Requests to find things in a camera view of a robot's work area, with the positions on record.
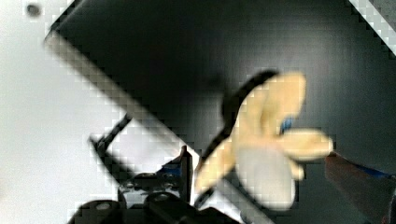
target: pale yellow flower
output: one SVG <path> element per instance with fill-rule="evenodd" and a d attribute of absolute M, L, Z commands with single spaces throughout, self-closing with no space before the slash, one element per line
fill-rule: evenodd
<path fill-rule="evenodd" d="M 285 118 L 296 118 L 305 98 L 305 77 L 291 72 L 269 78 L 241 104 L 233 131 L 202 165 L 195 189 L 214 186 L 233 167 L 241 183 L 259 203 L 274 210 L 289 209 L 294 180 L 304 178 L 296 161 L 326 157 L 332 139 L 313 129 L 280 133 Z"/>

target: flower petal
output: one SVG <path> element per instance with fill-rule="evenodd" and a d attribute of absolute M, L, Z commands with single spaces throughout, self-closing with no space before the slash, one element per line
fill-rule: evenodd
<path fill-rule="evenodd" d="M 195 191 L 204 192 L 227 175 L 235 165 L 230 139 L 222 141 L 202 165 L 196 179 Z"/>
<path fill-rule="evenodd" d="M 289 160 L 272 148 L 241 148 L 235 151 L 236 173 L 246 191 L 262 205 L 288 210 L 295 197 Z"/>
<path fill-rule="evenodd" d="M 310 161 L 332 152 L 332 139 L 313 129 L 291 129 L 276 140 L 285 154 L 297 161 Z"/>
<path fill-rule="evenodd" d="M 279 134 L 284 118 L 295 118 L 300 114 L 305 99 L 305 86 L 305 76 L 296 72 L 268 81 L 268 94 L 262 104 L 261 114 L 264 135 Z"/>
<path fill-rule="evenodd" d="M 301 165 L 297 164 L 293 160 L 289 160 L 289 166 L 291 169 L 291 175 L 295 180 L 302 180 L 304 178 L 304 169 Z"/>

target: blue part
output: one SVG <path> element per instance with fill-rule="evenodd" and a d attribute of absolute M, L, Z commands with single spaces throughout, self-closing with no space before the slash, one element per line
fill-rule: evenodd
<path fill-rule="evenodd" d="M 357 165 L 357 164 L 355 164 L 355 166 L 358 169 L 362 170 L 367 175 L 371 175 L 371 176 L 374 176 L 374 177 L 377 177 L 377 178 L 390 177 L 391 176 L 389 174 L 386 174 L 386 173 L 383 173 L 383 172 L 380 172 L 380 171 L 377 171 L 377 170 L 374 170 L 374 169 L 370 169 L 370 168 L 367 168 L 365 166 L 361 166 L 361 165 Z"/>
<path fill-rule="evenodd" d="M 181 167 L 177 168 L 166 168 L 163 167 L 158 173 L 163 173 L 163 174 L 170 174 L 170 175 L 175 175 L 175 176 L 181 176 Z"/>
<path fill-rule="evenodd" d="M 280 125 L 280 134 L 283 134 L 285 131 L 290 129 L 292 122 L 293 122 L 293 118 L 292 117 L 286 117 L 282 121 L 282 124 Z"/>

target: black surface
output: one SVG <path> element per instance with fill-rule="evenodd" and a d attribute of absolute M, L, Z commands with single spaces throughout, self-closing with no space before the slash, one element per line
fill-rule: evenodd
<path fill-rule="evenodd" d="M 121 203 L 100 200 L 84 203 L 68 224 L 237 224 L 239 222 L 208 207 L 198 211 L 167 192 L 150 193 L 140 207 L 126 209 Z"/>
<path fill-rule="evenodd" d="M 319 128 L 336 151 L 396 171 L 396 60 L 342 0 L 85 0 L 53 29 L 198 153 L 223 128 L 224 96 L 259 71 L 306 74 L 293 127 Z M 276 223 L 363 223 L 364 216 L 306 165 L 296 207 Z"/>

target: black object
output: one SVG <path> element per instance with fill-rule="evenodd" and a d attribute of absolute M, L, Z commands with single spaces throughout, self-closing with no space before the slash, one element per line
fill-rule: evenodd
<path fill-rule="evenodd" d="M 98 141 L 92 140 L 94 149 L 107 170 L 118 182 L 122 181 L 119 186 L 119 201 L 85 203 L 69 224 L 238 223 L 212 207 L 198 211 L 190 206 L 192 157 L 187 147 L 183 147 L 180 155 L 163 165 L 158 172 L 139 175 L 124 168 L 124 164 L 107 153 L 107 147 L 130 120 L 126 115 L 110 134 Z M 126 176 L 132 177 L 123 181 Z"/>
<path fill-rule="evenodd" d="M 142 207 L 121 208 L 114 201 L 83 204 L 69 224 L 239 224 L 215 208 L 196 210 L 172 193 L 150 194 Z"/>
<path fill-rule="evenodd" d="M 326 158 L 326 177 L 372 223 L 395 222 L 396 175 L 386 175 L 332 153 Z"/>
<path fill-rule="evenodd" d="M 396 170 L 396 60 L 348 1 L 82 0 L 53 24 L 47 40 L 53 35 L 200 155 L 210 154 L 227 136 L 223 129 L 232 127 L 229 118 L 235 116 L 228 99 L 250 79 L 265 77 L 262 71 L 298 70 L 306 74 L 307 92 L 293 126 L 321 129 L 342 146 L 337 152 L 353 161 L 386 173 Z M 88 66 L 77 63 L 81 74 L 101 86 Z M 120 102 L 117 90 L 109 97 Z M 120 106 L 133 114 L 132 106 Z M 227 176 L 233 189 L 223 194 L 243 210 L 249 205 L 240 202 L 247 197 L 234 196 L 240 193 L 235 179 Z M 296 203 L 273 221 L 365 219 L 326 180 L 323 161 L 306 165 Z"/>
<path fill-rule="evenodd" d="M 26 7 L 26 11 L 31 17 L 38 17 L 41 14 L 40 5 L 37 4 L 29 4 Z"/>

